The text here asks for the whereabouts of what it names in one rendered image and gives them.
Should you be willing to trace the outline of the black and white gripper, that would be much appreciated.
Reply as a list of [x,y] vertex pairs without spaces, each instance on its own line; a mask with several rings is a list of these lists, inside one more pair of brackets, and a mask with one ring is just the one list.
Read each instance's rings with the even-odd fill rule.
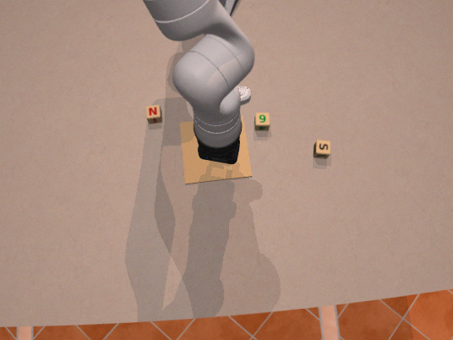
[[[237,85],[241,106],[247,104],[251,98],[251,90],[246,86]],[[222,133],[211,133],[202,129],[194,118],[194,134],[199,147],[199,157],[213,162],[235,164],[237,162],[240,134],[242,132],[241,114],[237,123],[228,131]]]

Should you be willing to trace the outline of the tan flat mat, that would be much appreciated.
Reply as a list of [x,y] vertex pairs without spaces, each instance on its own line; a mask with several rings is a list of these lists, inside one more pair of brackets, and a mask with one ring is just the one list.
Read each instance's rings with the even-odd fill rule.
[[198,141],[194,134],[194,121],[180,123],[185,184],[252,177],[244,119],[240,134],[240,147],[235,164],[201,159]]

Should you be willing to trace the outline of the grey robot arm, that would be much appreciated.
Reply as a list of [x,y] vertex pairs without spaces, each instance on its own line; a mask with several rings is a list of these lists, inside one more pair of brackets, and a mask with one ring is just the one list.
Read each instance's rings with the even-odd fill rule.
[[231,129],[240,115],[237,85],[254,66],[254,48],[224,9],[227,0],[143,2],[161,33],[172,41],[186,41],[209,30],[177,62],[172,81],[193,104],[195,121],[202,129],[211,133]]

